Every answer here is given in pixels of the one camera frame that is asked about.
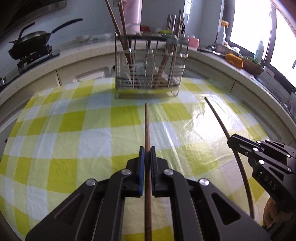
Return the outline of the person's right hand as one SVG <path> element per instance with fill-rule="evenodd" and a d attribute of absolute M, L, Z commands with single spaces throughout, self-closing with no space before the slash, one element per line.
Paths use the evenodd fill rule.
<path fill-rule="evenodd" d="M 292 214 L 292 212 L 286 213 L 280 210 L 272 197 L 269 197 L 263 211 L 263 227 L 270 228 L 274 223 L 288 221 Z"/>

